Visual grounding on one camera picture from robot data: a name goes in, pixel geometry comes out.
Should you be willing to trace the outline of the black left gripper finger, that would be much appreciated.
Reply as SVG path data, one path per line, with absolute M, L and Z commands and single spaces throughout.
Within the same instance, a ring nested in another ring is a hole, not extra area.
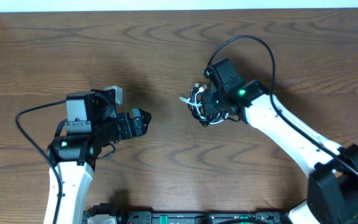
M 144 121 L 143 119 L 135 120 L 135 134 L 136 136 L 143 136 L 147 133 L 150 121 Z
M 151 114 L 140 108 L 132 109 L 132 114 L 134 119 L 151 120 Z

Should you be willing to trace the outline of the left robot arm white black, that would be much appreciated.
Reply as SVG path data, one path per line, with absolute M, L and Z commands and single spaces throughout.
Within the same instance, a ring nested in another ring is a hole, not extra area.
M 135 108 L 118 113 L 122 89 L 111 86 L 67 95 L 67 118 L 48 145 L 50 189 L 45 223 L 81 223 L 86 196 L 102 149 L 143 136 L 152 119 Z

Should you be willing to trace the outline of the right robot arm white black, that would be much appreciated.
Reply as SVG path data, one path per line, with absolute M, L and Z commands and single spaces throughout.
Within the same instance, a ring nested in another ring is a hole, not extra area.
M 263 132 L 308 178 L 306 200 L 285 215 L 285 223 L 358 222 L 358 145 L 343 147 L 311 129 L 259 81 L 245 82 L 228 58 L 203 73 L 211 81 L 201 97 L 204 111 L 236 115 Z

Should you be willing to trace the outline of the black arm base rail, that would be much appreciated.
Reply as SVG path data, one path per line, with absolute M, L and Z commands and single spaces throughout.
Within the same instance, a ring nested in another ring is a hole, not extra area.
M 202 224 L 222 223 L 290 223 L 280 212 L 160 212 L 151 208 L 121 208 L 113 203 L 101 203 L 83 213 L 82 224 Z

